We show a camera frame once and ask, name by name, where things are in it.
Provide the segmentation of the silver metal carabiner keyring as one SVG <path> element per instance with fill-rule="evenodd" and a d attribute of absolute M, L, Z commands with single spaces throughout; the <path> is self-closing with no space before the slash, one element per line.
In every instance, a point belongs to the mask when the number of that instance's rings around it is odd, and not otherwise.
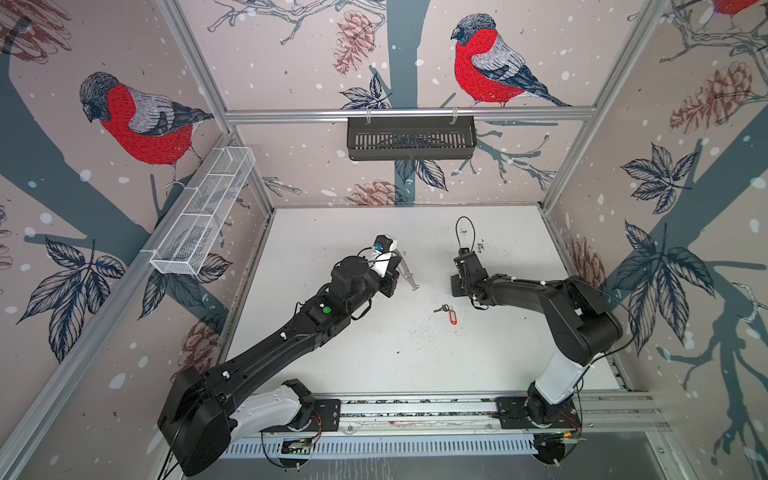
<path fill-rule="evenodd" d="M 411 289 L 413 291 L 417 291 L 419 289 L 419 284 L 414 279 L 413 272 L 408 267 L 408 264 L 406 261 L 406 254 L 400 251 L 397 251 L 397 253 L 400 256 L 400 263 L 398 265 L 398 270 L 400 272 L 401 277 L 408 282 L 408 284 L 411 286 Z"/>

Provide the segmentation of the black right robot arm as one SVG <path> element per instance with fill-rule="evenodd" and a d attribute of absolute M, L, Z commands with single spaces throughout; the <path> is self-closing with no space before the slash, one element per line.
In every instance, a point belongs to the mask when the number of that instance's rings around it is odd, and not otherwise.
<path fill-rule="evenodd" d="M 466 247 L 458 250 L 454 265 L 452 295 L 469 298 L 474 308 L 516 307 L 544 315 L 556 349 L 529 386 L 524 406 L 528 420 L 540 428 L 563 418 L 587 370 L 624 334 L 606 301 L 579 276 L 558 281 L 490 276 Z"/>

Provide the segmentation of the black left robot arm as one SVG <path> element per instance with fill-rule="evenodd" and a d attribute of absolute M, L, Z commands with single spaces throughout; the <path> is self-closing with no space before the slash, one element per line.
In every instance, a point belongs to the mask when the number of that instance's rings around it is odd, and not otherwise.
<path fill-rule="evenodd" d="M 288 380 L 266 394 L 257 389 L 342 332 L 356 311 L 367 313 L 374 296 L 392 297 L 400 262 L 392 252 L 374 260 L 348 256 L 334 266 L 330 282 L 274 333 L 204 372 L 188 367 L 178 373 L 157 425 L 183 474 L 203 472 L 250 433 L 309 425 L 314 398 L 302 382 Z"/>

